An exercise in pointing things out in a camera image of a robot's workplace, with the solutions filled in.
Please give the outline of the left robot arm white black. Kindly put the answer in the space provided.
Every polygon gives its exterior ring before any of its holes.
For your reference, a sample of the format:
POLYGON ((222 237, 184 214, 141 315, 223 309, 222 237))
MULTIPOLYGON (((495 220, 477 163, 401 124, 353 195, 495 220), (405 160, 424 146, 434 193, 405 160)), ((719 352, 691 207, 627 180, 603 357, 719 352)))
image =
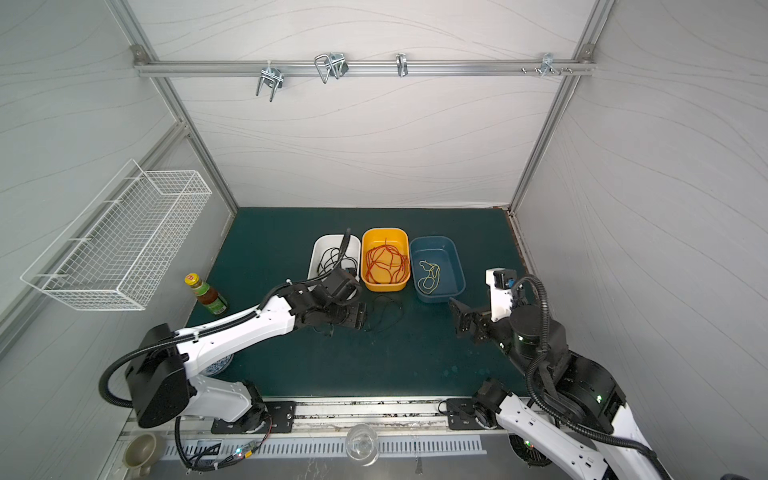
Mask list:
POLYGON ((366 319, 362 286, 342 263, 338 259, 328 271, 302 282, 285 281, 259 304, 223 319, 176 331, 166 323, 152 328, 137 349, 106 367, 99 395, 133 410, 143 429, 201 417, 213 419, 219 433, 259 430, 269 410, 257 388, 204 372, 241 350, 305 327, 361 329, 366 319))

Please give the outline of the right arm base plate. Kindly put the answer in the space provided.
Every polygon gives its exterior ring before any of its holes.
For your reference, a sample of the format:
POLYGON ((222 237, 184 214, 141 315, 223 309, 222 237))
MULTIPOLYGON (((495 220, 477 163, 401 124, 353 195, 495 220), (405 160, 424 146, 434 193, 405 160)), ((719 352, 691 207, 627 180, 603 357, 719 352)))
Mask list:
POLYGON ((472 398, 457 397, 444 400, 438 411, 447 417, 452 431, 495 430, 495 414, 472 398))

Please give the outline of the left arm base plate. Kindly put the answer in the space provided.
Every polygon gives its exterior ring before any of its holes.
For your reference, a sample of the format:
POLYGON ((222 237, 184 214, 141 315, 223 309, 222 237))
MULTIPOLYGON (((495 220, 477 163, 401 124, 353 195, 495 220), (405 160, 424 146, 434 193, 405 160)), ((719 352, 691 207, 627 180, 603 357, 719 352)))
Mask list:
POLYGON ((211 433, 218 435, 242 435, 252 433, 291 433, 295 420, 297 403, 295 401, 267 401, 258 403, 240 419, 226 422, 215 419, 211 433))

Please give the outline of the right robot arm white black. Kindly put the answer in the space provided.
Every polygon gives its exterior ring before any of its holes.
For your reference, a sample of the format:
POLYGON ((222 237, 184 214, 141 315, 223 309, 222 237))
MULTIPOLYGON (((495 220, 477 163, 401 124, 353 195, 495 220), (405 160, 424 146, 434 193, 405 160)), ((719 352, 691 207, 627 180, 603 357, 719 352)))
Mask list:
POLYGON ((555 465, 571 479, 670 478, 615 377, 569 347, 543 282, 503 268, 485 278, 488 308, 450 300, 456 333, 495 344, 523 374, 528 396, 485 380, 472 397, 476 423, 504 430, 526 464, 555 465))

